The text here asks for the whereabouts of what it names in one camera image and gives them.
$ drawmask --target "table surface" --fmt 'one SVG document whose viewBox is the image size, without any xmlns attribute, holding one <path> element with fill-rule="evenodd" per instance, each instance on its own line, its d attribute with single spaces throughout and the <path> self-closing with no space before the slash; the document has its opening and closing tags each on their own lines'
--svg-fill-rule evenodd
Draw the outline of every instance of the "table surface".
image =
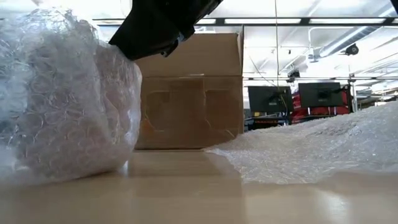
<svg viewBox="0 0 398 224">
<path fill-rule="evenodd" d="M 340 173 L 319 184 L 242 184 L 220 156 L 135 152 L 128 167 L 0 192 L 0 223 L 395 224 L 398 177 Z"/>
</svg>

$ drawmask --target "crumpled bubble wrap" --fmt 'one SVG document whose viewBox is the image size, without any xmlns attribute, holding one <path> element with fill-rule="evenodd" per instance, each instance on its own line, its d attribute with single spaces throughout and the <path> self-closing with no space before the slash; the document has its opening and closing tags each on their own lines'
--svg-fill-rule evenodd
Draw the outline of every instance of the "crumpled bubble wrap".
<svg viewBox="0 0 398 224">
<path fill-rule="evenodd" d="M 141 72 L 71 11 L 37 9 L 0 27 L 0 185 L 113 170 L 141 120 Z"/>
<path fill-rule="evenodd" d="M 206 149 L 245 182 L 316 183 L 339 170 L 398 172 L 398 102 L 358 113 L 260 129 Z"/>
</svg>

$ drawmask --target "cardboard box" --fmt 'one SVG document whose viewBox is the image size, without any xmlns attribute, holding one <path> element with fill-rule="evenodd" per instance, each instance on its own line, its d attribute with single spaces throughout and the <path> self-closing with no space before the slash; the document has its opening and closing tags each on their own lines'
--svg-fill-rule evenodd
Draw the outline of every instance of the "cardboard box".
<svg viewBox="0 0 398 224">
<path fill-rule="evenodd" d="M 242 35 L 196 34 L 170 57 L 137 61 L 137 149 L 201 149 L 243 132 Z"/>
</svg>

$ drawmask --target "computer monitor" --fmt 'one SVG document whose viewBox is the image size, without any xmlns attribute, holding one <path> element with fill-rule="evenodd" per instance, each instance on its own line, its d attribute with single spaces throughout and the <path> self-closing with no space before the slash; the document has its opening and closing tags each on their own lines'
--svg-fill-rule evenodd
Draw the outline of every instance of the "computer monitor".
<svg viewBox="0 0 398 224">
<path fill-rule="evenodd" d="M 293 111 L 292 92 L 288 86 L 249 86 L 250 110 L 278 113 Z"/>
<path fill-rule="evenodd" d="M 302 108 L 344 106 L 340 83 L 299 83 Z"/>
</svg>

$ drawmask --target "bubble wrap roll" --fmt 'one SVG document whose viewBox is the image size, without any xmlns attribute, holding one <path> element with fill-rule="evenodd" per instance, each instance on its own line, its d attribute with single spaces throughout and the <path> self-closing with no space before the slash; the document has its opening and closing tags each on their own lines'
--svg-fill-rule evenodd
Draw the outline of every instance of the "bubble wrap roll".
<svg viewBox="0 0 398 224">
<path fill-rule="evenodd" d="M 292 126 L 260 129 L 206 149 L 245 182 L 316 183 L 339 170 L 398 172 L 398 102 Z"/>
<path fill-rule="evenodd" d="M 116 169 L 139 134 L 141 73 L 71 11 L 0 27 L 0 184 Z"/>
</svg>

